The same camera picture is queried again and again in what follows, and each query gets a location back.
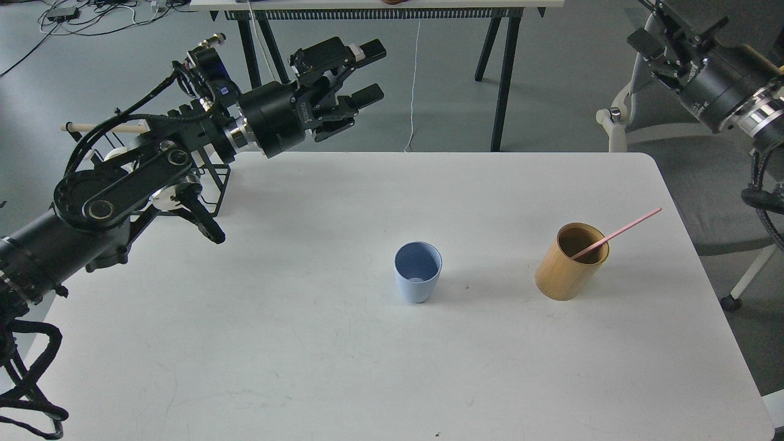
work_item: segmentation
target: bamboo cup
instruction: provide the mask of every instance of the bamboo cup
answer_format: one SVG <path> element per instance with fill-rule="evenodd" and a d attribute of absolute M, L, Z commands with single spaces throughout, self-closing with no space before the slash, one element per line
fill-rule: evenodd
<path fill-rule="evenodd" d="M 564 225 L 536 270 L 539 290 L 558 301 L 574 298 L 607 260 L 610 246 L 605 243 L 576 261 L 571 257 L 603 238 L 601 231 L 588 224 L 575 222 Z"/>

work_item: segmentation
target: blue cup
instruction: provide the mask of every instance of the blue cup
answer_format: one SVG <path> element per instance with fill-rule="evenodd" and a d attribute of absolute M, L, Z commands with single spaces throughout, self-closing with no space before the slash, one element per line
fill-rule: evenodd
<path fill-rule="evenodd" d="M 441 274 L 441 255 L 425 242 L 410 242 L 394 256 L 397 287 L 405 300 L 422 303 L 433 293 Z"/>

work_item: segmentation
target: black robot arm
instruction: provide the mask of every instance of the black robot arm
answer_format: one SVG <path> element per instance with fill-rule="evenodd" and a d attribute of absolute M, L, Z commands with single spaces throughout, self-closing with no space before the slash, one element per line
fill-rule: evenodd
<path fill-rule="evenodd" d="M 683 18 L 682 2 L 639 0 L 656 20 L 658 31 L 637 29 L 628 42 L 642 55 L 654 78 L 678 95 L 681 105 L 714 133 L 740 128 L 753 138 L 749 187 L 743 202 L 757 209 L 763 226 L 784 250 L 768 212 L 784 214 L 784 183 L 765 191 L 763 177 L 774 151 L 784 145 L 784 72 L 749 46 L 727 47 L 716 33 L 729 19 Z"/>
<path fill-rule="evenodd" d="M 60 422 L 67 412 L 35 385 L 54 358 L 60 333 L 44 323 L 19 320 L 31 305 L 52 290 L 67 296 L 62 284 L 81 268 L 91 272 L 127 263 L 131 245 L 161 211 L 195 224 L 215 243 L 224 241 L 220 226 L 199 202 L 197 168 L 205 160 L 203 152 L 217 154 L 226 164 L 242 151 L 272 157 L 302 142 L 308 130 L 318 142 L 351 127 L 359 109 L 383 98 L 375 84 L 350 97 L 336 95 L 357 68 L 386 56 L 378 40 L 344 46 L 335 37 L 300 49 L 291 59 L 295 81 L 241 93 L 214 49 L 224 39 L 213 35 L 189 51 L 183 63 L 172 62 L 172 74 L 142 100 L 81 137 L 55 188 L 52 207 L 0 239 L 0 366 L 16 385 L 0 395 L 0 407 L 44 412 L 55 431 L 44 433 L 7 417 L 0 422 L 47 439 L 63 435 Z M 188 105 L 167 115 L 133 113 L 175 82 L 193 99 Z M 139 119 L 151 129 L 135 139 L 133 148 L 80 169 L 103 135 Z M 50 345 L 29 370 L 19 357 L 15 332 L 49 336 Z"/>

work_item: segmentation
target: table leg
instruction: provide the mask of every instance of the table leg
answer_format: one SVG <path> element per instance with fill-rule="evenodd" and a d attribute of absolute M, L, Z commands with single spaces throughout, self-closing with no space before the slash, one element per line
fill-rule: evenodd
<path fill-rule="evenodd" d="M 514 52 L 517 49 L 517 34 L 520 31 L 520 17 L 509 17 L 509 29 L 506 30 L 506 47 L 503 50 L 501 67 L 501 86 L 498 90 L 498 104 L 495 107 L 495 124 L 492 129 L 490 151 L 501 151 L 501 135 L 506 118 L 506 103 L 509 101 L 509 86 L 512 82 L 512 66 Z"/>
<path fill-rule="evenodd" d="M 493 43 L 495 43 L 495 36 L 498 34 L 498 26 L 501 24 L 500 18 L 491 18 L 488 34 L 485 37 L 485 45 L 482 46 L 482 54 L 479 56 L 479 65 L 477 65 L 477 73 L 474 74 L 474 81 L 482 81 L 485 76 L 485 68 L 488 66 L 490 59 L 490 52 L 492 51 Z"/>
<path fill-rule="evenodd" d="M 278 71 L 278 78 L 280 78 L 281 83 L 289 82 L 289 75 L 286 72 L 286 66 L 283 64 L 281 51 L 278 50 L 278 44 L 275 41 L 274 35 L 272 35 L 270 21 L 264 17 L 263 19 L 259 20 L 259 26 L 261 27 L 261 33 L 264 35 L 264 41 L 267 42 L 267 48 L 270 50 L 270 55 L 272 56 L 272 62 L 275 65 L 275 70 Z"/>
<path fill-rule="evenodd" d="M 242 51 L 245 52 L 245 63 L 248 65 L 248 76 L 250 86 L 255 89 L 261 86 L 261 75 L 259 75 L 259 63 L 256 60 L 256 50 L 253 49 L 253 36 L 251 35 L 250 20 L 237 20 L 242 40 Z"/>

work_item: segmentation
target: white chair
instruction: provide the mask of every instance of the white chair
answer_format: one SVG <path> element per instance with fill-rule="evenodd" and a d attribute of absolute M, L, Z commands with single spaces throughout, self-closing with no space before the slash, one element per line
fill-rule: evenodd
<path fill-rule="evenodd" d="M 646 29 L 654 23 L 649 19 Z M 610 108 L 597 112 L 596 120 L 609 136 L 610 152 L 641 151 L 656 161 L 698 255 L 762 249 L 721 299 L 725 310 L 739 308 L 740 295 L 776 250 L 756 211 L 740 197 L 751 177 L 751 139 L 742 133 L 710 133 L 681 106 L 675 93 L 651 77 L 640 56 L 629 84 Z M 676 128 L 683 133 L 689 128 L 674 123 L 694 123 L 694 134 L 627 142 L 626 134 L 639 129 L 672 133 Z"/>

